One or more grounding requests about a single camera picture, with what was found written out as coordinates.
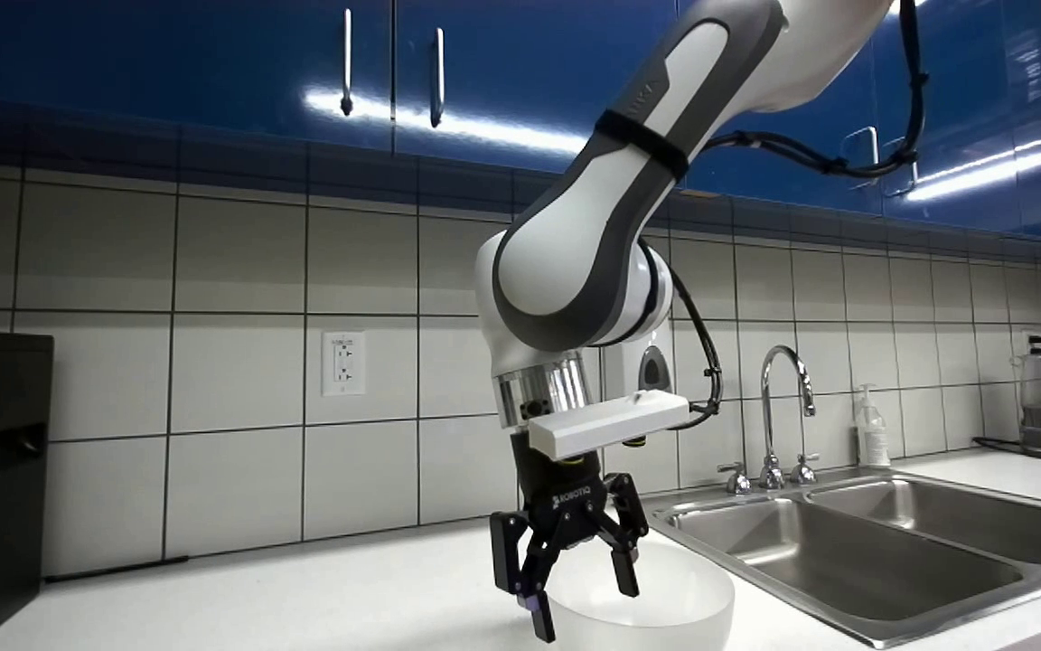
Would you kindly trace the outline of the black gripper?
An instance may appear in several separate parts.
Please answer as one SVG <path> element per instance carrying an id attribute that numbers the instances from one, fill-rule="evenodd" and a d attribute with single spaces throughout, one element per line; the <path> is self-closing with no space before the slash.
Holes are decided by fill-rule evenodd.
<path id="1" fill-rule="evenodd" d="M 604 473 L 600 456 L 544 461 L 527 434 L 510 437 L 521 506 L 491 512 L 495 586 L 515 594 L 540 643 L 557 641 L 544 579 L 557 556 L 592 537 L 612 547 L 618 594 L 640 598 L 636 543 L 645 537 L 643 503 L 630 473 Z"/>

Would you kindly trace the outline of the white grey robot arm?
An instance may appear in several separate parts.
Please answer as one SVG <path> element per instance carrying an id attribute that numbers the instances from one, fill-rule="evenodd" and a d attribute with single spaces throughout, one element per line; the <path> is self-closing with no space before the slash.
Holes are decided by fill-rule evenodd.
<path id="1" fill-rule="evenodd" d="M 606 543 L 615 586 L 640 591 L 645 518 L 636 482 L 606 473 L 600 452 L 697 414 L 669 389 L 596 403 L 580 379 L 587 346 L 665 321 L 672 271 L 643 241 L 645 221 L 722 122 L 812 100 L 892 10 L 896 0 L 693 0 L 572 165 L 477 248 L 477 317 L 521 486 L 521 506 L 487 522 L 491 567 L 539 641 L 557 638 L 544 584 L 563 549 Z"/>

